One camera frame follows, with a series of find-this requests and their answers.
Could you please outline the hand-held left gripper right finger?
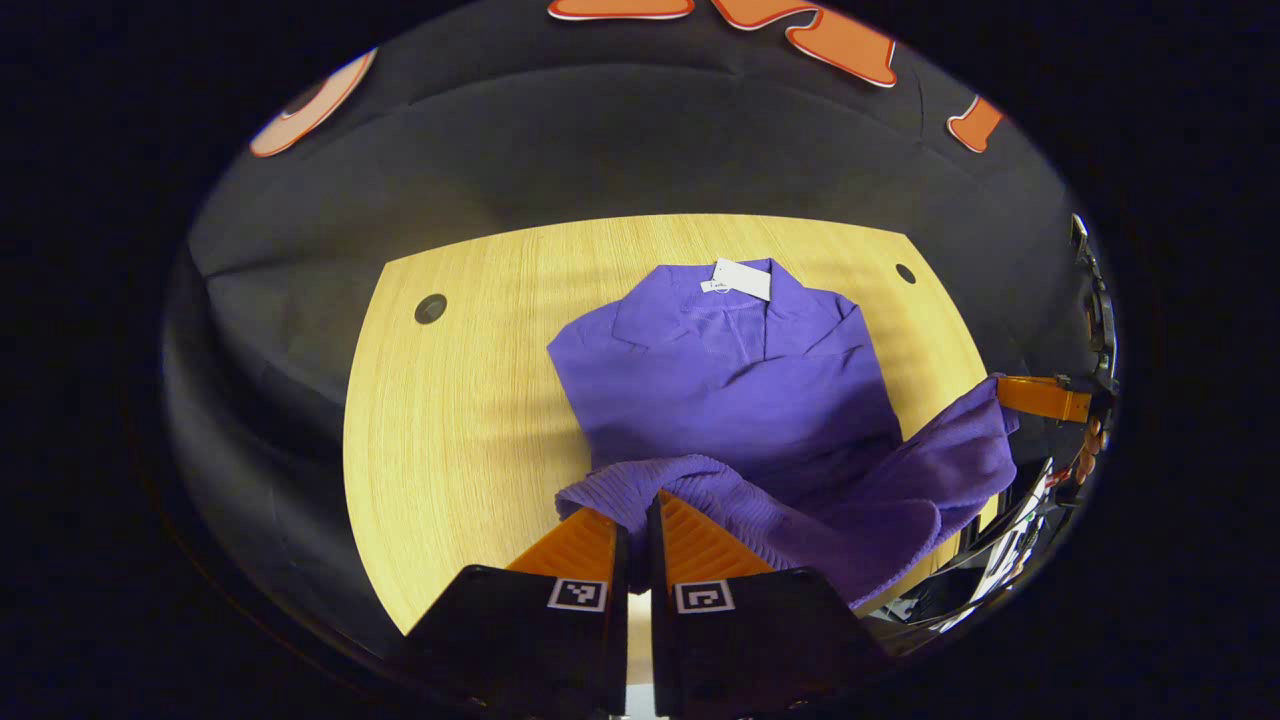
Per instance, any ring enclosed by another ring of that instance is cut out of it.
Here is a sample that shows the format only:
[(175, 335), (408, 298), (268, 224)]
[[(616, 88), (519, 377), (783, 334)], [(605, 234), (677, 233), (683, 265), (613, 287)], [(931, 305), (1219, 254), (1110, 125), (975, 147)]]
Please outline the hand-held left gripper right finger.
[(887, 652), (822, 573), (773, 569), (666, 491), (646, 519), (659, 715), (795, 717), (888, 667)]

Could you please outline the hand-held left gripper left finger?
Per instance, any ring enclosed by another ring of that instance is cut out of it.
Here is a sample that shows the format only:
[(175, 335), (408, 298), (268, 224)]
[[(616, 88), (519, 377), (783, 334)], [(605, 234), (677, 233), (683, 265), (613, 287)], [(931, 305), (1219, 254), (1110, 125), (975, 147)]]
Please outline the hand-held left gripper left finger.
[(477, 719), (625, 712), (628, 533), (572, 512), (507, 568), (468, 565), (404, 638), (397, 670)]

